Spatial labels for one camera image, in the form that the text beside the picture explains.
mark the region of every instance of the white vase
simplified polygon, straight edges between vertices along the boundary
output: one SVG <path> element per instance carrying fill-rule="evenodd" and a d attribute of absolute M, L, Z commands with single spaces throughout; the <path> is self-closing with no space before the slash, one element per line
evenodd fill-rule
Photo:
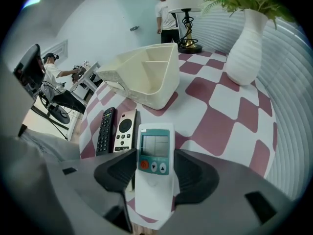
<path fill-rule="evenodd" d="M 259 73 L 262 60 L 262 36 L 268 21 L 267 16 L 246 9 L 244 29 L 231 49 L 225 71 L 228 77 L 239 85 L 253 82 Z"/>

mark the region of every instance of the remote display screen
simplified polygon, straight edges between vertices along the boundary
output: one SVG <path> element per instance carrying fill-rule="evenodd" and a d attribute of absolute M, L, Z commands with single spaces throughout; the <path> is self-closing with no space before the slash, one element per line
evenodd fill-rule
<path fill-rule="evenodd" d="M 143 136 L 141 154 L 144 156 L 167 158 L 169 142 L 168 136 Z"/>

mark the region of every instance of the remote control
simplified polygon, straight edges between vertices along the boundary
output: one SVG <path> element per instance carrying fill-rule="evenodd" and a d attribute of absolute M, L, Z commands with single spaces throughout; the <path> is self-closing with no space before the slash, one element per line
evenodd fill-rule
<path fill-rule="evenodd" d="M 135 189 L 140 189 L 135 190 L 135 210 L 139 215 L 155 220 L 171 215 L 175 175 L 174 150 L 173 124 L 145 123 L 139 126 L 135 173 Z"/>
<path fill-rule="evenodd" d="M 124 149 L 132 149 L 134 145 L 134 132 L 136 126 L 137 110 L 124 112 L 119 120 L 115 142 L 114 151 L 122 151 Z"/>
<path fill-rule="evenodd" d="M 107 109 L 102 116 L 96 156 L 112 152 L 112 130 L 114 121 L 115 108 Z"/>

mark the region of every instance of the table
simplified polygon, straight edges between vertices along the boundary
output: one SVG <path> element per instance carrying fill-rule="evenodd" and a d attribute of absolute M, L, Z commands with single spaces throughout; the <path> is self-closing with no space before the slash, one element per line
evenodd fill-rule
<path fill-rule="evenodd" d="M 80 83 L 84 83 L 87 85 L 89 89 L 91 89 L 93 92 L 97 90 L 97 87 L 95 84 L 89 79 L 92 73 L 96 70 L 96 68 L 99 68 L 100 65 L 98 62 L 95 62 L 86 72 L 72 85 L 72 87 L 69 89 L 69 91 L 72 91 L 72 94 L 80 100 L 85 106 L 87 105 L 87 102 L 81 98 L 78 94 L 75 93 L 75 89 Z"/>
<path fill-rule="evenodd" d="M 180 54 L 180 84 L 161 110 L 115 94 L 102 83 L 82 119 L 81 158 L 95 156 L 102 114 L 113 106 L 117 109 L 115 126 L 123 112 L 137 109 L 142 123 L 172 122 L 176 148 L 237 162 L 266 177 L 277 145 L 273 105 L 258 79 L 247 86 L 233 83 L 224 72 L 226 59 L 226 54 L 214 50 Z M 175 185 L 178 194 L 178 182 Z M 158 230 L 166 221 L 137 214 L 134 192 L 127 192 L 126 200 L 133 223 Z"/>

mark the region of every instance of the man in white shirt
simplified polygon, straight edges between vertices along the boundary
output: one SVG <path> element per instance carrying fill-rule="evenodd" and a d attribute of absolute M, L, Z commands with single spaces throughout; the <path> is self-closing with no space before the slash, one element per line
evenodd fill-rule
<path fill-rule="evenodd" d="M 68 107 L 83 114 L 86 109 L 85 106 L 56 81 L 56 78 L 69 76 L 78 73 L 80 70 L 59 70 L 54 65 L 55 60 L 56 58 L 53 53 L 48 53 L 44 57 L 45 78 L 41 90 L 50 102 L 53 101 L 58 105 Z"/>
<path fill-rule="evenodd" d="M 179 40 L 178 24 L 175 14 L 168 12 L 167 0 L 156 5 L 157 33 L 161 34 L 161 43 L 176 43 Z"/>

